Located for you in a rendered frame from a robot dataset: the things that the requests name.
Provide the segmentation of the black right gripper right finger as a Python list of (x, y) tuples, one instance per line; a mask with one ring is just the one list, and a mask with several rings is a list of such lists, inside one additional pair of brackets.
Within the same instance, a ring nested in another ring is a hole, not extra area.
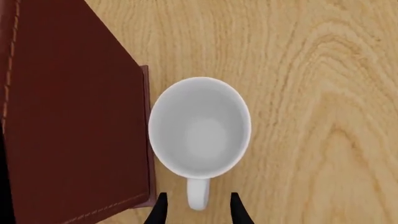
[(231, 193), (230, 210), (233, 224), (254, 224), (237, 192)]

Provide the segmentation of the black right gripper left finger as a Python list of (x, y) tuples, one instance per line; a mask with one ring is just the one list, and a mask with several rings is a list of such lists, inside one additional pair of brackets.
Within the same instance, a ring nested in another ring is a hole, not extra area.
[(165, 224), (167, 219), (167, 209), (167, 194), (165, 192), (161, 192), (144, 224)]

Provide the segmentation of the white ceramic mug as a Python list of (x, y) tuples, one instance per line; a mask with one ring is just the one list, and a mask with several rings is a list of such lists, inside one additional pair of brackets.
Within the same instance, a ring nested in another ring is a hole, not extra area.
[(251, 137), (251, 115), (242, 96), (210, 77), (168, 87), (149, 116), (148, 134), (158, 160), (187, 180), (190, 208), (204, 210), (210, 180), (232, 169)]

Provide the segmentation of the red-brown desk caddy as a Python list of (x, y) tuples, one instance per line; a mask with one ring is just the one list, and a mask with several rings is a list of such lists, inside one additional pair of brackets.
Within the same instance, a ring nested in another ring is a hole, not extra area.
[(155, 203), (149, 70), (85, 0), (0, 0), (0, 224), (96, 224)]

